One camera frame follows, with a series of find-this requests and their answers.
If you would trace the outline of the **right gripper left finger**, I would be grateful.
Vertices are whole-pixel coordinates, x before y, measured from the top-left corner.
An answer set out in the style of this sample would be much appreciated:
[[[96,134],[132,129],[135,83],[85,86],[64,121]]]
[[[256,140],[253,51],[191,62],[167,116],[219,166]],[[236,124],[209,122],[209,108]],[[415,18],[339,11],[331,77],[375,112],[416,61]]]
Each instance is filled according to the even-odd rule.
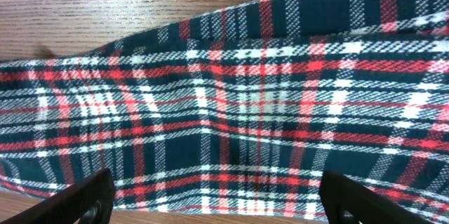
[[[115,186],[108,168],[4,220],[3,224],[108,224]]]

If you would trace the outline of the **red blue plaid garment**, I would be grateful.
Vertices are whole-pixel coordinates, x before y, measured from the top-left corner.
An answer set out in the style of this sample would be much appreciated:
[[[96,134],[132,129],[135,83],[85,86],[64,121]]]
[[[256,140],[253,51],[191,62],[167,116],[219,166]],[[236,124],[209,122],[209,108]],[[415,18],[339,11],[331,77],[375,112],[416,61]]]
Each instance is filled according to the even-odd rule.
[[[1,64],[1,189],[325,220],[341,173],[448,222],[448,0],[254,0]]]

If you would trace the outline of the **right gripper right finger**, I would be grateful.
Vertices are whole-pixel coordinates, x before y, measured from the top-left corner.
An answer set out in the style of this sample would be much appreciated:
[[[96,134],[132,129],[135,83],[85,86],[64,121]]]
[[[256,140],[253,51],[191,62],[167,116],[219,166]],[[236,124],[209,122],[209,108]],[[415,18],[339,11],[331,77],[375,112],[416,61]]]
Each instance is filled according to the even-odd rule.
[[[323,172],[319,195],[329,224],[431,224],[340,173]]]

